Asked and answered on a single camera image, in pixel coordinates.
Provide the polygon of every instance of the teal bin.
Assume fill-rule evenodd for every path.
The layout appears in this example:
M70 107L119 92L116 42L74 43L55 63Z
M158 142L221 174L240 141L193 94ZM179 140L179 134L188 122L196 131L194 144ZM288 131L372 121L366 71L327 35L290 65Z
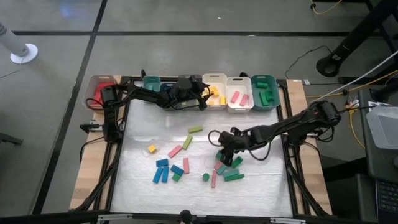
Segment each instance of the teal bin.
M148 90L159 91L160 90L160 77L157 76L145 76L142 79L143 87Z
M272 75L253 75L251 77L251 89L253 92L254 110L271 110L280 105L278 84ZM263 94L263 97L266 96L268 105L264 106L260 94Z

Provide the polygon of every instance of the gray floor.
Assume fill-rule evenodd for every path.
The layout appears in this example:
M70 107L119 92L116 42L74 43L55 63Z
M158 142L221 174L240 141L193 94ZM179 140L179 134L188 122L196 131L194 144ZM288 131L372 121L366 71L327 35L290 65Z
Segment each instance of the gray floor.
M100 0L9 1L0 0L0 22L11 30L91 31ZM309 9L308 0L261 1L108 1L101 31L264 31L264 32L348 32L368 13L365 5L344 3L323 16ZM330 7L318 3L322 11ZM396 24L389 30L396 29ZM9 61L9 52L0 47L0 132L24 140L14 147L0 145L0 216L31 212L47 166L52 144L62 121L78 74L88 36L22 37L37 44L39 58L18 66ZM245 71L250 75L284 72L306 51L320 45L331 49L342 37L226 37L226 36L98 36L88 63L82 88L43 209L45 213L68 210L79 169L79 150L86 134L79 124L88 122L92 112L81 101L92 75L148 74L175 76L181 73L225 73ZM336 82L315 70L325 49L308 54L291 69L290 78L309 78L314 83ZM340 75L359 76L390 54L380 38L370 38L343 64ZM320 95L338 85L306 86L307 95ZM343 106L345 99L330 99ZM361 136L359 114L354 115ZM319 143L323 165L350 161L364 155L349 129L347 114L336 129L335 140Z

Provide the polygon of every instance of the yellow cable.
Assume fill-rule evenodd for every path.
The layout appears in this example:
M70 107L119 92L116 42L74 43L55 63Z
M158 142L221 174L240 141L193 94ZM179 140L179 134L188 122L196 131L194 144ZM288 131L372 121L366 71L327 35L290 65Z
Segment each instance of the yellow cable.
M328 11L332 10L334 7L336 7L337 5L339 5L342 1L343 1L343 0L338 1L334 6L332 6L331 8L329 8L328 10L323 11L323 12L317 12L317 10L315 10L315 7L312 7L312 10L314 11L314 13L315 13L316 15L322 15L322 14L325 14L325 13L327 13Z
M356 141L358 142L359 145L361 145L361 147L363 149L365 149L365 146L363 146L363 144L361 143L361 141L358 139L358 137L355 134L355 130L354 130L354 126L353 126L353 113L354 113L354 110L349 111L349 124L351 125L351 130L353 132L353 135L354 135Z
M377 81L379 81L379 80L381 80L381 79L383 79L383 78L388 77L389 75L393 75L393 74L395 74L396 72L398 72L398 70L395 70L395 71L393 71L393 72L391 72L391 73L388 73L387 75L384 75L384 76L382 76L382 77L380 77L380 78L377 78L377 79L375 79L375 80L373 80L373 81L371 81L371 82L368 82L367 84L363 84L363 85L361 85L361 86L352 88L352 89L350 89L350 91L358 90L358 89L360 89L360 88L366 87L366 86L368 86L368 85L370 85L370 84L372 84L372 83L375 83L375 82L377 82ZM342 95L342 94L343 94L343 93L335 93L335 94L330 94L330 95L328 95L328 96L338 96L338 95ZM320 95L319 95L319 96L306 96L306 98L319 98L319 97L323 97L323 96L320 96Z

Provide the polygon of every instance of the green bin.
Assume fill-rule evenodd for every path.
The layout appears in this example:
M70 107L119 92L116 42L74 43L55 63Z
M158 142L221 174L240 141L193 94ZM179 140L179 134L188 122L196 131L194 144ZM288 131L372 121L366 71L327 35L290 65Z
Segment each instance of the green bin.
M160 90L160 77L157 76L145 76L142 79L144 83L143 87L148 90L159 91Z
M267 88L259 88L257 87L257 83L266 83L268 84ZM253 92L253 100L254 100L254 110L264 111L271 110L280 105L279 100L279 91L278 84L276 83L275 77L272 75L253 75L251 77L251 89ZM261 102L260 92L262 91L271 91L273 101L268 101L268 105L264 106Z

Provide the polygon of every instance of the pink block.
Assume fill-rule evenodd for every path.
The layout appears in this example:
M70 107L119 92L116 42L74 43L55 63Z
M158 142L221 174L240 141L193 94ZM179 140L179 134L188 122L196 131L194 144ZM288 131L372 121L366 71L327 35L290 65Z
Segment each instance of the pink block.
M213 175L211 176L211 187L216 187L216 171L213 170Z
M189 160L184 158L184 174L189 174Z
M223 163L221 161L218 161L216 165L214 165L214 169L218 170L222 165Z
M181 151L182 147L180 145L176 146L173 150L169 152L169 157L173 158L179 151Z
M238 96L239 96L239 91L235 91L234 95L232 96L231 103L235 103L236 100L238 99Z
M242 96L242 100L241 100L241 103L239 105L244 106L246 104L248 98L249 98L249 96L247 94L244 94Z

